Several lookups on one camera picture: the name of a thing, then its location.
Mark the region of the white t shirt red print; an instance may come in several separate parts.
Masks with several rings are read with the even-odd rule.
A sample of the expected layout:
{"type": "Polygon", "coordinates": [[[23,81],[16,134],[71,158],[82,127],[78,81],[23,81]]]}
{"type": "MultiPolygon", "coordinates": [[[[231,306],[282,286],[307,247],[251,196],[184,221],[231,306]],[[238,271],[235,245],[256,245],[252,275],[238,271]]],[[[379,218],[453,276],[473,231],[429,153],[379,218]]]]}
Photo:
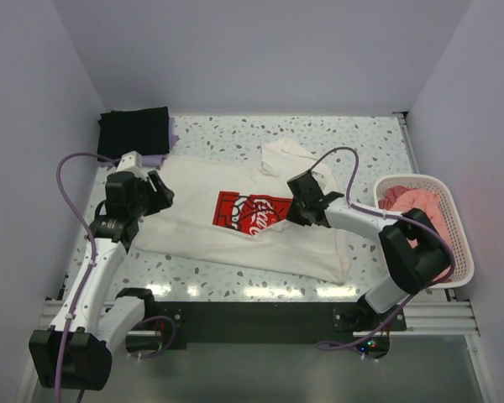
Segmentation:
{"type": "Polygon", "coordinates": [[[263,144],[258,165],[190,156],[169,157],[160,169],[173,204],[148,216],[136,248],[213,263],[346,281],[346,233],[289,222],[287,182],[315,157],[292,139],[263,144]]]}

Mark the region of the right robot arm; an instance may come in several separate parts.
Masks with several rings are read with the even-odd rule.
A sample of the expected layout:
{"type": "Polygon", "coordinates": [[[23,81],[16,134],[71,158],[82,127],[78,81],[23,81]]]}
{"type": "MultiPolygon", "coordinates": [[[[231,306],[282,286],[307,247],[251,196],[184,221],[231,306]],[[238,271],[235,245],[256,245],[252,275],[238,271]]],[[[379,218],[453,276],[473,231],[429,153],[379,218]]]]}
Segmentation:
{"type": "Polygon", "coordinates": [[[393,213],[351,202],[336,191],[325,194],[310,170],[287,185],[292,193],[288,221],[356,233],[381,247],[386,276],[339,313],[351,330],[375,330],[397,317],[398,307],[455,266],[452,249],[420,209],[393,213]]]}

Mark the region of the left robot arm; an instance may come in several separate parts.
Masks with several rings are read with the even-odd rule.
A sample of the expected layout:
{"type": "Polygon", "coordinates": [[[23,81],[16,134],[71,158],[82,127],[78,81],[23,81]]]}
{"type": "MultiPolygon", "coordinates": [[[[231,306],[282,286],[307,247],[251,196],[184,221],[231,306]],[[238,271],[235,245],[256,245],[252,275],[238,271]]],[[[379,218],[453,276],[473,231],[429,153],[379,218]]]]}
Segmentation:
{"type": "Polygon", "coordinates": [[[139,220],[171,207],[174,193],[152,170],[112,173],[105,194],[89,225],[85,257],[69,295],[50,325],[33,331],[29,340],[39,382],[47,389],[101,390],[127,332],[134,326],[148,329],[157,319],[149,289],[123,289],[110,310],[104,306],[139,220]]]}

